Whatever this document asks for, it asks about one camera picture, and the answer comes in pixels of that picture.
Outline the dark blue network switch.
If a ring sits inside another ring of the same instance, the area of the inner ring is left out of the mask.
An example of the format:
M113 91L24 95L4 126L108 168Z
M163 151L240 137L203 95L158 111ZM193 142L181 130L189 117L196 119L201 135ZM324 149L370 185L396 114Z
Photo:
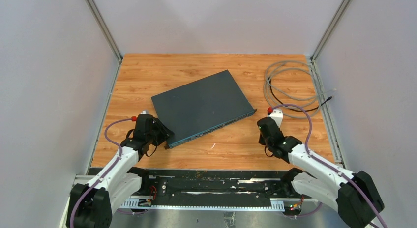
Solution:
M167 139L169 148L256 112L229 70L160 93L151 100L158 119L173 132Z

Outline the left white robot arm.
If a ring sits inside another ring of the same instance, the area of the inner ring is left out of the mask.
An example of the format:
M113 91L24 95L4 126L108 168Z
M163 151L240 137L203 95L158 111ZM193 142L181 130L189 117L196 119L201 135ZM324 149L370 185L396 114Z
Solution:
M119 148L110 162L87 183L73 186L66 218L68 228L107 228L113 215L134 193L156 198L157 189L149 181L149 172L135 165L143 156L151 156L150 145L158 147L174 133L146 111L129 120L135 127L121 143L105 136Z

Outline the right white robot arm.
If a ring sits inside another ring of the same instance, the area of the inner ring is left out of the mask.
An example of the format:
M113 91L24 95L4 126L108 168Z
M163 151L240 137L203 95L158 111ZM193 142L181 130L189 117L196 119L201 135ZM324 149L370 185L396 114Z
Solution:
M284 136L272 117L257 122L259 143L272 157L294 165L282 178L281 191L311 197L335 210L351 228L364 228L385 208L372 177L339 167L293 136Z

